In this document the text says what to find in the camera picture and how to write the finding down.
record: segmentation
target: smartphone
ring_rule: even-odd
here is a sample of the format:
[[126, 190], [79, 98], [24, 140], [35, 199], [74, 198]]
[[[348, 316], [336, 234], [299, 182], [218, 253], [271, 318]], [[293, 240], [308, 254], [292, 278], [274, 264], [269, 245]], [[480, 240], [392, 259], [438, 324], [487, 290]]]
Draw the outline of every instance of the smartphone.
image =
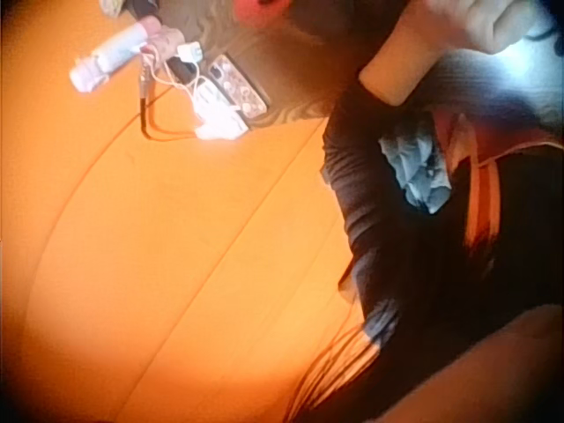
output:
[[226, 55], [216, 57], [208, 72], [245, 117], [253, 119], [267, 112], [266, 102]]

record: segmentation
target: white bottle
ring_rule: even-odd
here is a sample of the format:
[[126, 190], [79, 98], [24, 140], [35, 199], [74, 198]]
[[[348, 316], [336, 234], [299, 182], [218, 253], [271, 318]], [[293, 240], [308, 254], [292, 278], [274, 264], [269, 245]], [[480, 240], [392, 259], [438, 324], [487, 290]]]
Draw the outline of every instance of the white bottle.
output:
[[70, 70], [70, 80], [81, 93], [90, 93], [108, 81], [109, 74], [127, 63], [135, 54], [134, 48], [160, 30], [154, 16], [146, 16], [137, 23], [97, 47]]

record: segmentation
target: blue cloth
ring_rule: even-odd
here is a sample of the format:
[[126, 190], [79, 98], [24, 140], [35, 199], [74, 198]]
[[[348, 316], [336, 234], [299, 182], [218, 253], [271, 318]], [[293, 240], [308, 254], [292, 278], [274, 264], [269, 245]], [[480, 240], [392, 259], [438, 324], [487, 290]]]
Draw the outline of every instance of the blue cloth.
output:
[[452, 190], [442, 151], [434, 141], [431, 122], [421, 122], [415, 128], [416, 137], [394, 134], [382, 137], [380, 147], [394, 168], [397, 183], [409, 204], [437, 213], [449, 200]]

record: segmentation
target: black top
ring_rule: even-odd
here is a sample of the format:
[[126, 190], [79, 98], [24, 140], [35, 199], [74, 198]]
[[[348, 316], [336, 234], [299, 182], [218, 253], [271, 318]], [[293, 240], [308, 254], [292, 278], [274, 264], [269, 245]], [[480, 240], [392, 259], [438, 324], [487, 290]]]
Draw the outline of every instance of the black top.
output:
[[358, 82], [330, 118], [325, 171], [345, 217], [363, 311], [391, 300], [401, 317], [375, 363], [304, 421], [377, 417], [524, 310], [561, 303], [561, 153], [498, 160], [501, 228], [487, 267], [463, 247], [468, 164], [453, 175], [449, 201], [429, 216], [405, 201], [381, 152], [379, 138], [417, 137], [428, 119], [379, 101]]

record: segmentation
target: sleeve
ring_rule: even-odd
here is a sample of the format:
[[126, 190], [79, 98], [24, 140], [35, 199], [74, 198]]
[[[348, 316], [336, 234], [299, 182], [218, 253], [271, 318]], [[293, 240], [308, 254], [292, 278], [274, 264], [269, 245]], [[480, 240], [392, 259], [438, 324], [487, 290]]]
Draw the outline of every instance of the sleeve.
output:
[[379, 140], [416, 137], [418, 116], [383, 103], [357, 81], [337, 102], [323, 135], [324, 172], [345, 218], [365, 315], [401, 277], [397, 267], [409, 256], [418, 214], [404, 199]]

